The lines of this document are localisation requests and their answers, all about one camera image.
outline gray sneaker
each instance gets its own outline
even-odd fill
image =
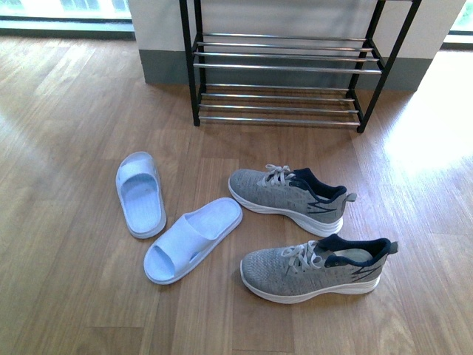
[[[345,186],[321,183],[310,169],[266,166],[268,172],[237,170],[228,188],[242,206],[251,211],[288,216],[306,231],[328,237],[343,225],[345,203],[356,200]]]
[[[398,243],[382,238],[346,241],[333,234],[319,242],[254,251],[240,263],[243,283],[277,303],[298,303],[320,294],[364,294],[379,283],[388,254]]]

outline rack shelf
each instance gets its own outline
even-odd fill
[[[333,38],[205,33],[201,3],[194,0],[197,34],[192,41],[187,1],[180,0],[194,125],[199,126],[201,120],[316,124],[355,126],[362,133],[421,3],[421,0],[373,1],[376,6],[365,38]],[[411,5],[385,62],[372,37],[386,1],[408,1]],[[195,70],[199,72],[199,89]],[[350,84],[341,88],[208,83],[209,70],[350,75]],[[378,76],[365,112],[355,91],[360,75]]]

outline white shoelace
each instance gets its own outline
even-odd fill
[[[291,179],[295,174],[290,172],[289,166],[284,165],[284,166],[275,166],[273,164],[268,164],[266,166],[266,169],[268,172],[265,174],[265,177],[261,181],[261,184],[263,186],[267,186],[268,182],[271,183],[272,186],[286,186],[286,179]]]
[[[291,268],[294,273],[297,274],[299,269],[306,271],[321,268],[324,264],[324,259],[314,253],[313,250],[316,247],[316,244],[316,241],[311,240],[305,244],[291,246],[285,249],[281,255],[289,258],[289,261],[287,262],[287,270],[289,271]]]

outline white wall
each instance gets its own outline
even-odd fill
[[[423,0],[399,53],[404,58],[434,58],[465,0]],[[193,1],[189,1],[193,16]],[[370,0],[202,0],[205,32],[364,37]],[[129,0],[141,50],[182,51],[178,0]],[[375,42],[389,55],[409,3],[388,1]]]

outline slide sandal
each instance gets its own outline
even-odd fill
[[[144,260],[146,276],[160,285],[183,278],[239,225],[242,217],[242,208],[228,197],[184,214],[149,248]]]
[[[152,156],[129,155],[120,164],[115,180],[126,225],[133,237],[150,238],[166,224],[160,177]]]

